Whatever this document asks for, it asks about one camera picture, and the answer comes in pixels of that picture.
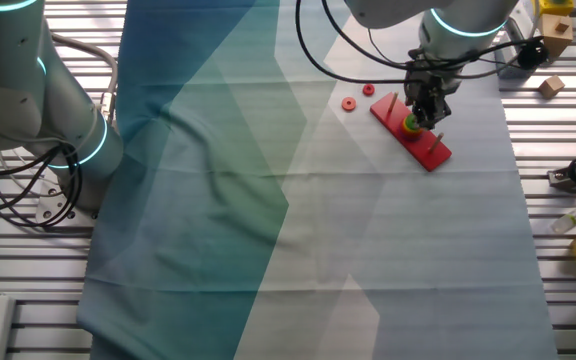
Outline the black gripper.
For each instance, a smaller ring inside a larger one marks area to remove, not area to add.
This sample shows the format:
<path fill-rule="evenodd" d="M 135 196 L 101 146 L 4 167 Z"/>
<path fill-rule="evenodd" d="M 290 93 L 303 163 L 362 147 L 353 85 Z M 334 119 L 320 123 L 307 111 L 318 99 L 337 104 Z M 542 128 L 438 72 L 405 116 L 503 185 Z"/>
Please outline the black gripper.
<path fill-rule="evenodd" d="M 409 127 L 433 130 L 436 125 L 452 114 L 445 100 L 442 79 L 432 74 L 407 74 L 404 84 Z"/>

